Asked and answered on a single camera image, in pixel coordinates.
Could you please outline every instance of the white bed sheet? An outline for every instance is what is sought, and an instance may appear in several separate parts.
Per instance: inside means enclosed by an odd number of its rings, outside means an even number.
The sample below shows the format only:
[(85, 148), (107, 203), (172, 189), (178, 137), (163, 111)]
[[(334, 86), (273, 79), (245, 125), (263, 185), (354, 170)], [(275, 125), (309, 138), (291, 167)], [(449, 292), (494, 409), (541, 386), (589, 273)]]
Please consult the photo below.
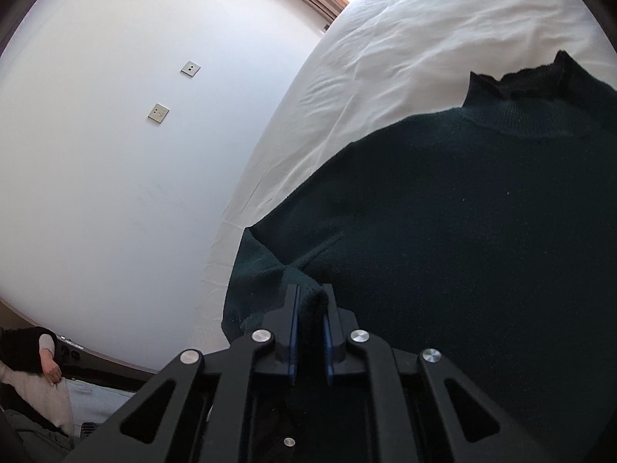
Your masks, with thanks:
[(67, 380), (67, 387), (73, 412), (73, 434), (78, 437), (82, 423), (87, 421), (104, 423), (134, 395), (130, 391), (93, 385), (80, 380)]
[(224, 297), (242, 232), (348, 143), (409, 115), (461, 106), (469, 73), (567, 51), (617, 88), (617, 54), (581, 0), (357, 0), (334, 21), (266, 127), (223, 215), (190, 346), (226, 346)]

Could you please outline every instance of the knit sweater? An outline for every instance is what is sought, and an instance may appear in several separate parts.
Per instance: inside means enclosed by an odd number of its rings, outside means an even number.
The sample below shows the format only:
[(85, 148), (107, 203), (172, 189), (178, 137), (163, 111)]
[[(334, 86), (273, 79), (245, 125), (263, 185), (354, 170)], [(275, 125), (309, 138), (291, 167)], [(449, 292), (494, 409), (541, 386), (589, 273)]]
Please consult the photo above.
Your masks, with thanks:
[[(332, 283), (361, 328), (439, 349), (558, 461), (581, 461), (617, 406), (616, 155), (617, 92), (565, 52), (472, 74), (462, 107), (348, 145), (245, 230), (223, 330), (258, 328), (288, 283), (310, 329)], [(308, 461), (335, 461), (335, 428), (362, 420), (339, 398), (289, 400)], [(365, 443), (349, 440), (345, 458)]]

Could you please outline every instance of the electrical outlet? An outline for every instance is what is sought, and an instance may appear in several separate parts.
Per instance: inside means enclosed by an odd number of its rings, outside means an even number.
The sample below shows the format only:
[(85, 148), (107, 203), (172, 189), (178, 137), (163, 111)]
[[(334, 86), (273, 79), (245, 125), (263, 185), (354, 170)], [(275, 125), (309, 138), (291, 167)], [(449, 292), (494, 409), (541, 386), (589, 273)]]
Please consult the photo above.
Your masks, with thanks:
[(180, 69), (180, 71), (182, 71), (182, 73), (186, 73), (188, 76), (195, 76), (195, 73), (199, 71), (199, 68), (201, 68), (201, 66), (198, 64), (188, 61), (186, 65)]
[(166, 107), (155, 104), (148, 118), (152, 118), (155, 122), (161, 123), (167, 113), (169, 113), (169, 110)]

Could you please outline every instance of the metal screw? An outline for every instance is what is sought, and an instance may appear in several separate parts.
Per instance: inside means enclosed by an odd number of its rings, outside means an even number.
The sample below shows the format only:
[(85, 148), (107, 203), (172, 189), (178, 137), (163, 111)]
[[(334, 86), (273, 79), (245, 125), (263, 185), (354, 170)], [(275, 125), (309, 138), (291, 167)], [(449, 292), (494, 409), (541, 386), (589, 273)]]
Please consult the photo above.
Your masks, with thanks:
[(184, 350), (180, 355), (182, 363), (195, 363), (199, 360), (199, 352), (196, 350)]
[(356, 329), (355, 331), (351, 331), (351, 334), (349, 336), (351, 337), (351, 340), (355, 341), (356, 343), (364, 343), (368, 341), (368, 339), (371, 337), (369, 333), (363, 331), (362, 329)]
[(257, 329), (252, 335), (253, 341), (258, 343), (265, 343), (269, 341), (271, 337), (272, 333), (266, 329)]
[(422, 350), (422, 358), (427, 362), (437, 363), (441, 360), (441, 352), (434, 348), (427, 348)]

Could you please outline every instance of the sweater sleeve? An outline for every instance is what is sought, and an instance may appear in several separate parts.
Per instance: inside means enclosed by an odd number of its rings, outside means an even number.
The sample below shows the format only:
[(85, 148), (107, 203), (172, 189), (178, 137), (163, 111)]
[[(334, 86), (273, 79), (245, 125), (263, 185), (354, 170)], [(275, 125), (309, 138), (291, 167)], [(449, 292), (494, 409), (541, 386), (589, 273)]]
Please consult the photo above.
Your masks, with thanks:
[(52, 355), (56, 353), (54, 339), (49, 334), (41, 334), (39, 338), (39, 352), (42, 350), (49, 350)]

